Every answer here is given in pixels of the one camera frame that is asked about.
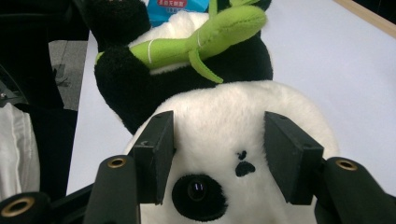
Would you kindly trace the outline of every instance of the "panda head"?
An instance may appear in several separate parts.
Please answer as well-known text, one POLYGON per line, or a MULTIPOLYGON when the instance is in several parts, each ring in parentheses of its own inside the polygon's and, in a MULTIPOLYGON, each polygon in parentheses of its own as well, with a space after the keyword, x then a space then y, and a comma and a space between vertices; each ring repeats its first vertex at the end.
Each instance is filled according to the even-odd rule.
MULTIPOLYGON (((265 111, 292 119, 320 144, 337 146, 318 109, 273 81, 237 82, 176 95, 155 114, 174 111, 177 150, 162 205, 141 205, 142 223, 309 223, 311 206, 285 203, 264 152, 265 111)), ((147 125, 136 132, 131 145, 147 125)))

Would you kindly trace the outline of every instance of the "white plush fur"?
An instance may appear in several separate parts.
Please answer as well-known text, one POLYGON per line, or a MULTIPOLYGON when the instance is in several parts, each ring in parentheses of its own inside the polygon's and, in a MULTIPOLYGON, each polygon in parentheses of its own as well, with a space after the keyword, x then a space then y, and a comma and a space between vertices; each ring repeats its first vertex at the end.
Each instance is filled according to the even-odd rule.
MULTIPOLYGON (((238 82, 176 95, 154 114, 174 111, 175 148, 163 205, 142 205, 142 223, 199 223, 180 215, 172 188, 183 175, 205 174, 217 180, 227 199, 224 216, 210 223, 316 223, 313 206, 285 203, 266 164, 263 148, 265 111, 292 119, 325 146, 324 158, 338 152, 331 129, 317 107, 299 92, 274 81, 238 82), (237 153, 256 172, 235 175, 237 153)), ((147 123, 137 131, 130 145, 147 123)))
MULTIPOLYGON (((207 13, 186 12, 181 10, 177 14, 172 15, 168 22, 154 27, 148 32, 139 36, 134 42, 129 44, 129 47, 158 38, 187 38, 192 35, 192 33, 194 33, 194 31, 196 31, 199 27, 201 27, 208 19, 209 15, 207 13)), ((188 63, 172 64, 151 70, 150 73, 152 75, 158 75, 163 72, 173 71, 181 66, 186 66, 187 64, 188 63)))

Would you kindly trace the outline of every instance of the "panda plush toy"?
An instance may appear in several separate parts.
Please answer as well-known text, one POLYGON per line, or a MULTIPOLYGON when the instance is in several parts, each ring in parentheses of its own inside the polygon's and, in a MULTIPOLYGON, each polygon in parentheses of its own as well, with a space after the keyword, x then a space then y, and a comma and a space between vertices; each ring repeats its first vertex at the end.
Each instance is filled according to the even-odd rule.
MULTIPOLYGON (((241 41, 206 58, 200 63, 205 65, 203 70, 221 77, 221 82, 224 83, 273 78, 269 53, 261 39, 261 28, 265 23, 264 10, 269 7, 270 2, 270 0, 210 1, 210 5, 215 5, 217 9, 212 14, 219 13, 222 22, 230 24, 233 18, 243 14, 243 10, 239 8, 250 7, 245 13, 247 19, 254 13, 260 14, 260 24, 256 31, 252 30, 251 35, 243 36, 246 32, 242 30, 236 35, 243 37, 241 41), (255 7, 254 13, 250 11, 252 7, 255 7), (233 9, 233 14, 230 16, 222 13, 227 11, 226 9, 233 9)), ((134 133, 158 105, 169 97, 183 91, 213 88, 218 84, 217 81, 200 76, 196 66, 192 66, 189 62, 151 68, 142 62, 142 57, 138 57, 134 51, 131 52, 134 46, 145 41, 148 44, 143 49, 153 49, 157 42, 151 41, 155 39, 180 39, 194 33, 199 34, 197 30, 207 23, 209 13, 179 11, 170 18, 169 22, 152 28, 146 5, 140 0, 85 0, 83 16, 98 42, 98 51, 101 52, 101 57, 98 57, 95 66, 99 91, 130 133, 134 133)), ((224 35, 217 43, 225 43, 228 36, 224 35)), ((178 46, 180 45, 174 44, 162 52, 178 46)))
POLYGON ((169 22, 151 28, 146 6, 139 0, 84 1, 85 21, 101 52, 95 66, 99 91, 134 135, 125 153, 150 118, 164 111, 174 113, 176 152, 163 203, 141 204, 142 223, 316 223, 313 206, 287 204, 269 171, 264 114, 274 112, 293 120, 325 147, 325 159, 337 154, 337 144, 313 103, 272 81, 260 29, 205 57, 208 77, 189 62, 150 68, 132 49, 142 43, 149 49, 157 38, 189 38, 208 21, 231 18, 230 10, 238 15, 239 9, 248 7, 250 15, 254 7, 254 13, 257 9, 264 13, 270 4, 217 2, 214 16, 210 9, 178 12, 169 22), (218 77, 223 84, 217 83, 218 77))
POLYGON ((325 159, 337 155, 325 118, 298 91, 268 80, 227 83, 177 94, 153 116, 165 111, 174 113, 176 153, 163 204, 141 204, 142 223, 317 223, 312 205, 285 202, 264 148, 268 111, 291 119, 324 146, 325 159))

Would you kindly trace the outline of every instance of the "blue label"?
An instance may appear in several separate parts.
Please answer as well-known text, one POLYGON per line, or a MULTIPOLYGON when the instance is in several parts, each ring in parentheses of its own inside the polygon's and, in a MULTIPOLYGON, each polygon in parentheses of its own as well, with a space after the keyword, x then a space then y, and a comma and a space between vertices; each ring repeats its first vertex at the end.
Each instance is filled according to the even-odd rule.
POLYGON ((209 0, 149 0, 148 16, 152 26, 159 26, 180 10, 205 12, 209 0))

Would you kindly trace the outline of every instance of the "white cloth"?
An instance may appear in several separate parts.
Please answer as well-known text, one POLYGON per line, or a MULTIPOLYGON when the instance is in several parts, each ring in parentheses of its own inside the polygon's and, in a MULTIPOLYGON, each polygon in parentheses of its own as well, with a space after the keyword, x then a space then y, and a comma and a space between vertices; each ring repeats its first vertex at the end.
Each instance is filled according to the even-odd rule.
POLYGON ((0 108, 0 201, 39 191, 40 167, 29 114, 12 104, 0 108))

